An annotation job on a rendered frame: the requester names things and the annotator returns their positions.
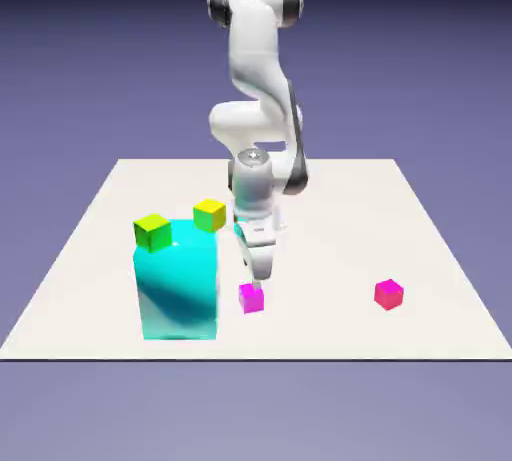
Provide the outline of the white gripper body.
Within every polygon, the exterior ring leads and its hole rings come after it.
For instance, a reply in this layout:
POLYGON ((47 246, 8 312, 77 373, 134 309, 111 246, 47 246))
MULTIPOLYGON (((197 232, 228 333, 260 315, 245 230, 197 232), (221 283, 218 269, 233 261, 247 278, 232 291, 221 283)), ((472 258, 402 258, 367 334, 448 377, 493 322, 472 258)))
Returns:
POLYGON ((238 238, 238 242, 252 279, 255 281, 268 280, 272 273, 276 237, 268 237, 255 243, 238 238))

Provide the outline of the small magenta cube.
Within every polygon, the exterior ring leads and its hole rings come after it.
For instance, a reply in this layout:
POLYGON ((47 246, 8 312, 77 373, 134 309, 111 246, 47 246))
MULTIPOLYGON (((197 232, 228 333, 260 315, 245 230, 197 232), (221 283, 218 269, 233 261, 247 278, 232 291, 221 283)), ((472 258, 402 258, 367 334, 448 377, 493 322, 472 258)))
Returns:
POLYGON ((261 287, 252 283, 239 286, 239 302, 245 314, 259 312, 264 309, 264 292, 261 287))

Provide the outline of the small yellow-green cube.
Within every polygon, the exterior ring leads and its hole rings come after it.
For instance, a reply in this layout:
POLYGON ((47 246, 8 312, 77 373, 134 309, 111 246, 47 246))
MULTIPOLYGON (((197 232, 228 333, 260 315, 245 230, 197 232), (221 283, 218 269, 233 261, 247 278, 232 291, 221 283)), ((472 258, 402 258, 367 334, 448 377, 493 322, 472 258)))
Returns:
POLYGON ((149 253, 155 253, 172 244, 171 222, 154 213, 133 223, 135 240, 138 247, 149 253))
POLYGON ((204 199, 193 207, 193 221, 198 229, 215 233, 226 223, 226 205, 214 199, 204 199))

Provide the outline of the small pink cube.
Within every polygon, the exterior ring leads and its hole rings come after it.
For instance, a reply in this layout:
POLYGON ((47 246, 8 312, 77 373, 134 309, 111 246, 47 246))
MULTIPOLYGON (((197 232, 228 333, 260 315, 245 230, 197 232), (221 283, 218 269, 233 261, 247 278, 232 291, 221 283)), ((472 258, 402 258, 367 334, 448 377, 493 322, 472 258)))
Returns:
POLYGON ((404 288, 393 279, 378 282, 374 288, 374 301, 384 310, 392 310, 403 302, 404 288))

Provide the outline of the large cyan box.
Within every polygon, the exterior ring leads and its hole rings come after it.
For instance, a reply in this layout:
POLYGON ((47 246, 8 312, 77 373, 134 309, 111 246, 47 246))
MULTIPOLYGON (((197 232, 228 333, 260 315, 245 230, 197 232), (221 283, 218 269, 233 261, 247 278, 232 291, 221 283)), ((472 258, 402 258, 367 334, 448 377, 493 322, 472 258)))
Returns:
POLYGON ((191 219, 170 222, 172 242, 133 254, 143 338, 214 340, 217 335, 217 237, 191 219))

